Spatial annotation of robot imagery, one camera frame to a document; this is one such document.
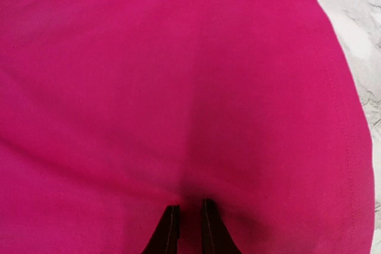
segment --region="pink garment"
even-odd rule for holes
[[[140,253],[210,197],[246,253],[365,254],[371,140],[316,0],[0,0],[0,253]]]

